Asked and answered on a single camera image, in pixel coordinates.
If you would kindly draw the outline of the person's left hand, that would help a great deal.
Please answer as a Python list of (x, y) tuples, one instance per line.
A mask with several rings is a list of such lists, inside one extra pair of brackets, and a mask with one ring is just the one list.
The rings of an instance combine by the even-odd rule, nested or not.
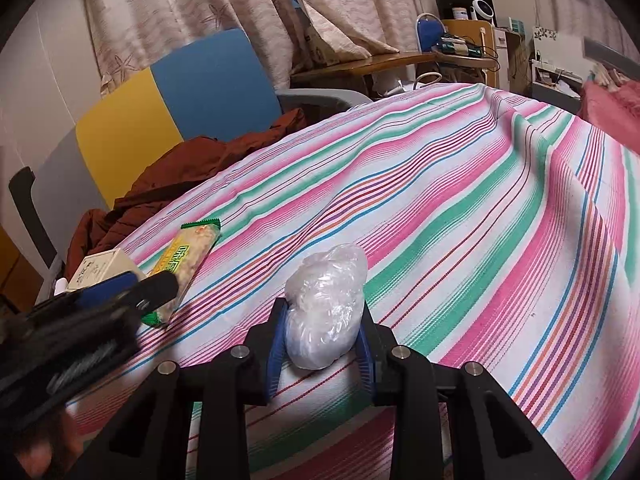
[(75, 419), (62, 411), (19, 443), (14, 456), (29, 478), (40, 479), (52, 464), (69, 470), (83, 450)]

